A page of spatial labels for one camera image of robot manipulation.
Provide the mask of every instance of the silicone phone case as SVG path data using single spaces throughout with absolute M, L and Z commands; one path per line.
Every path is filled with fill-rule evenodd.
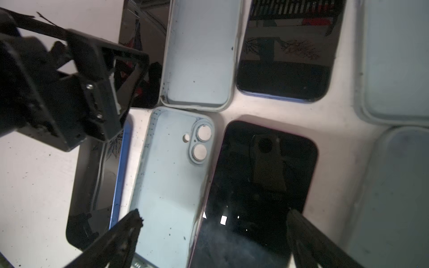
M 221 111 L 229 105 L 241 19 L 242 0 L 171 1 L 160 93 L 165 106 Z
M 429 2 L 360 2 L 357 115 L 370 123 L 429 126 L 429 36 L 419 34 L 427 32 Z
M 211 129 L 203 141 L 202 126 Z M 143 218 L 136 254 L 157 267 L 185 267 L 199 226 L 213 145 L 213 121 L 204 115 L 156 108 L 151 115 L 130 210 Z M 204 145 L 198 161 L 194 148 Z
M 344 250 L 364 267 L 429 262 L 429 129 L 404 126 L 375 144 L 344 232 Z

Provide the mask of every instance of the white table surface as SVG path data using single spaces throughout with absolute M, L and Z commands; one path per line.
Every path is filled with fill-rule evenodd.
M 121 0 L 35 1 L 0 0 L 0 6 L 24 14 L 39 11 L 59 26 L 118 41 Z M 245 0 L 247 12 L 250 2 Z M 316 143 L 319 159 L 304 216 L 334 242 L 340 241 L 374 141 L 386 129 L 361 121 L 353 110 L 356 2 L 347 1 L 324 98 L 302 104 L 245 96 L 236 89 L 228 109 L 206 113 L 217 128 L 213 166 L 225 126 L 236 119 L 303 135 Z M 130 111 L 134 127 L 120 217 L 128 212 L 150 113 Z M 62 267 L 80 253 L 65 237 L 77 156 L 77 148 L 64 153 L 16 132 L 0 138 L 0 251 L 15 267 Z

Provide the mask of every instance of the black phone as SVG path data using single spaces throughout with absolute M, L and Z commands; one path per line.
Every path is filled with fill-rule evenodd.
M 231 122 L 190 267 L 286 267 L 286 215 L 302 212 L 317 156 L 307 138 Z
M 87 137 L 80 145 L 66 227 L 67 241 L 76 248 L 86 249 L 118 222 L 131 131 L 128 117 L 111 141 Z
M 159 101 L 162 64 L 164 61 L 170 1 L 125 1 L 119 43 L 145 52 L 150 66 L 147 75 L 139 81 L 134 93 L 133 108 L 155 108 Z M 116 61 L 115 86 L 119 88 L 131 75 L 134 65 Z
M 253 0 L 237 70 L 249 95 L 314 102 L 328 89 L 344 0 Z

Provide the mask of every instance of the blue phone frame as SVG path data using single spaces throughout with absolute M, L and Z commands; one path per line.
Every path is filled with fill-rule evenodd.
M 299 103 L 308 103 L 308 104 L 314 103 L 314 102 L 318 101 L 319 99 L 321 99 L 321 98 L 319 98 L 316 100 L 309 100 L 309 99 L 282 97 L 282 96 L 275 96 L 275 95 L 264 94 L 264 93 L 245 91 L 245 90 L 240 89 L 237 85 L 236 85 L 236 87 L 241 93 L 243 93 L 246 96 L 254 96 L 254 97 L 265 98 L 265 99 L 278 99 L 278 100 L 284 100 L 284 101 L 289 101 L 289 102 L 299 102 Z
M 122 136 L 121 154 L 119 156 L 118 175 L 116 176 L 115 193 L 113 195 L 109 229 L 111 229 L 118 222 L 119 218 L 119 209 L 121 208 L 122 190 L 124 189 L 125 171 L 127 170 L 132 130 L 132 120 L 130 117 L 127 117 L 124 124 L 124 134 Z

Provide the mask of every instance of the black bracket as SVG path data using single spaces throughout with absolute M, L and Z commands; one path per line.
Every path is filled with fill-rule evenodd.
M 363 268 L 297 210 L 287 213 L 286 226 L 296 268 Z
M 65 40 L 48 52 L 18 27 Z M 58 68 L 74 60 L 77 73 Z M 115 61 L 136 64 L 115 88 Z M 149 56 L 107 40 L 0 9 L 0 136 L 13 131 L 70 151 L 90 135 L 102 142 L 123 128 Z

